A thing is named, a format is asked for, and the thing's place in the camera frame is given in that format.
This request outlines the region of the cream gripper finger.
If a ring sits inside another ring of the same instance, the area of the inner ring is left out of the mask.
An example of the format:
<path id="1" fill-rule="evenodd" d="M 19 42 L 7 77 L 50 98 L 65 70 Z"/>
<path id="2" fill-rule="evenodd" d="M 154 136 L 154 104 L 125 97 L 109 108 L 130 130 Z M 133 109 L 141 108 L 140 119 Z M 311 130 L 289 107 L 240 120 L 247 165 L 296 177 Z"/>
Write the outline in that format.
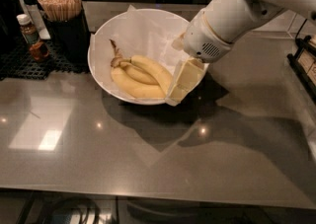
<path id="1" fill-rule="evenodd" d="M 176 37 L 172 42 L 172 47 L 176 50 L 183 50 L 184 49 L 184 35 L 180 34 L 178 37 Z"/>
<path id="2" fill-rule="evenodd" d="M 173 79 L 165 102 L 177 106 L 191 92 L 205 75 L 205 65 L 196 58 L 180 61 L 174 71 Z"/>

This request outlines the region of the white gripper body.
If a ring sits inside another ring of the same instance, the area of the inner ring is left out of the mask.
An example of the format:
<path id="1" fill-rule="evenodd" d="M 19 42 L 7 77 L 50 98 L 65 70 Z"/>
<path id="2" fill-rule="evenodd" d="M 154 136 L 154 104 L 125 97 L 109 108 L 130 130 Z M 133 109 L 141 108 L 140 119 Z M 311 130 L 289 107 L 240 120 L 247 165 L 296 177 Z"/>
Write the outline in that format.
<path id="1" fill-rule="evenodd" d="M 189 23 L 184 34 L 184 52 L 212 63 L 227 54 L 235 39 L 225 14 L 203 8 Z"/>

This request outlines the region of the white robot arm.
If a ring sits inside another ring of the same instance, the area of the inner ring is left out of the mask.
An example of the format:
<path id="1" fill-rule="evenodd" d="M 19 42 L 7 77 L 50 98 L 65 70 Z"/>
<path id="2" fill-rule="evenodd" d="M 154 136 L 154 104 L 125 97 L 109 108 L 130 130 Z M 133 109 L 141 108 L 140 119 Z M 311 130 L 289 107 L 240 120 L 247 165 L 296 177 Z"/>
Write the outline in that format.
<path id="1" fill-rule="evenodd" d="M 173 47 L 197 59 L 186 68 L 178 63 L 166 103 L 175 106 L 200 82 L 208 64 L 227 54 L 246 32 L 256 29 L 286 10 L 315 21 L 316 0 L 211 0 L 190 21 Z"/>

